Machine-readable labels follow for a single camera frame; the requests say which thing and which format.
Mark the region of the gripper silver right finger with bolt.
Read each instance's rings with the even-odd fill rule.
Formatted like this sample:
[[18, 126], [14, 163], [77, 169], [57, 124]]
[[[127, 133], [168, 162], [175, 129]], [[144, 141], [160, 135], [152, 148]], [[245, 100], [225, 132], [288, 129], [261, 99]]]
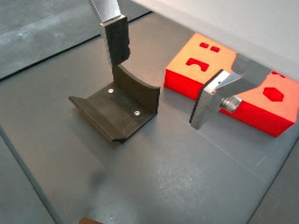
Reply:
[[203, 85], [191, 112], [189, 124], [197, 130], [211, 113], [225, 109], [233, 113], [241, 103], [237, 94], [256, 88], [271, 69], [239, 54], [231, 66], [232, 72], [219, 70]]

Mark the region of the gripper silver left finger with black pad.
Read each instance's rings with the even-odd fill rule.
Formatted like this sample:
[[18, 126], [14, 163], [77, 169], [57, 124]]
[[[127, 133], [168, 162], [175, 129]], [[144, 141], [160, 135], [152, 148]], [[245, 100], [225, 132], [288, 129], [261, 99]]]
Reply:
[[117, 0], [88, 0], [99, 19], [100, 34], [107, 42], [111, 66], [120, 65], [129, 57], [127, 17], [121, 14]]

